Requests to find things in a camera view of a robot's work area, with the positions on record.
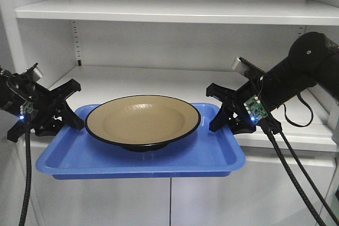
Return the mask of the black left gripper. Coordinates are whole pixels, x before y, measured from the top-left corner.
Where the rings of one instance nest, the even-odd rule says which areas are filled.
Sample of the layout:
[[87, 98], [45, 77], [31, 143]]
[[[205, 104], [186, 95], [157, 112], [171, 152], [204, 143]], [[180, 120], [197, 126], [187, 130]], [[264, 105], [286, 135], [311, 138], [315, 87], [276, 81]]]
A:
[[[74, 79], [54, 88], [48, 89], [36, 84], [36, 93], [38, 100], [32, 104], [31, 120], [29, 128], [35, 130], [35, 134], [39, 137], [56, 135], [66, 124], [77, 130], [84, 128], [84, 120], [81, 119], [67, 103], [66, 99], [75, 92], [81, 91], [81, 85]], [[20, 117], [20, 106], [24, 104], [23, 98], [15, 95], [11, 91], [8, 102], [6, 103], [6, 111], [12, 115]], [[26, 128], [24, 121], [18, 120], [7, 132], [7, 140], [17, 142], [18, 138], [25, 134]]]

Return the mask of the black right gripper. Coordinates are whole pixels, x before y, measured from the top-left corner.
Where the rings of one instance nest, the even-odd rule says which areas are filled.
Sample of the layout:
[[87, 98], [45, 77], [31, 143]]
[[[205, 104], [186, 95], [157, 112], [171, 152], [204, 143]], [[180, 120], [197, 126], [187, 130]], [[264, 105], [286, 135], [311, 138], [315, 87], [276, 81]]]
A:
[[282, 130], [260, 95], [258, 79], [250, 79], [237, 90], [211, 83], [206, 88], [206, 96], [222, 103], [218, 113], [209, 123], [209, 130], [217, 132], [228, 126], [233, 134], [253, 133], [259, 126], [267, 135], [274, 135]]

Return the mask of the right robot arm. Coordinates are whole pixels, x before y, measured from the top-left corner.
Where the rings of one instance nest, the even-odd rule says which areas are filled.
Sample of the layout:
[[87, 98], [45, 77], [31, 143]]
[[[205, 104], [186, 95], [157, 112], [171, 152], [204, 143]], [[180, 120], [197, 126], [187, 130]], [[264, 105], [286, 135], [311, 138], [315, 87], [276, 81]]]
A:
[[248, 82], [236, 91], [215, 83], [207, 87], [206, 95], [222, 103], [209, 124], [212, 132], [227, 125], [233, 134], [253, 133], [267, 120], [277, 133], [281, 125], [270, 120], [270, 113], [315, 85], [338, 99], [338, 45], [322, 33], [299, 37], [288, 56], [267, 72], [242, 57], [235, 59], [232, 68]]

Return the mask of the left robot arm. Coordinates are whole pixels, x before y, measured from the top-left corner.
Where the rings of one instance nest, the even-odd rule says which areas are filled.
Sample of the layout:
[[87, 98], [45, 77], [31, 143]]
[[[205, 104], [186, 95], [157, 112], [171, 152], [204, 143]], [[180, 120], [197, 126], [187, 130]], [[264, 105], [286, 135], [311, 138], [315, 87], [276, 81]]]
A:
[[26, 129], [41, 137], [56, 135], [64, 125], [84, 127], [84, 120], [66, 102], [81, 91], [80, 83], [70, 79], [50, 91], [37, 83], [41, 77], [38, 64], [21, 74], [1, 68], [1, 110], [19, 118], [8, 130], [7, 140], [17, 142]]

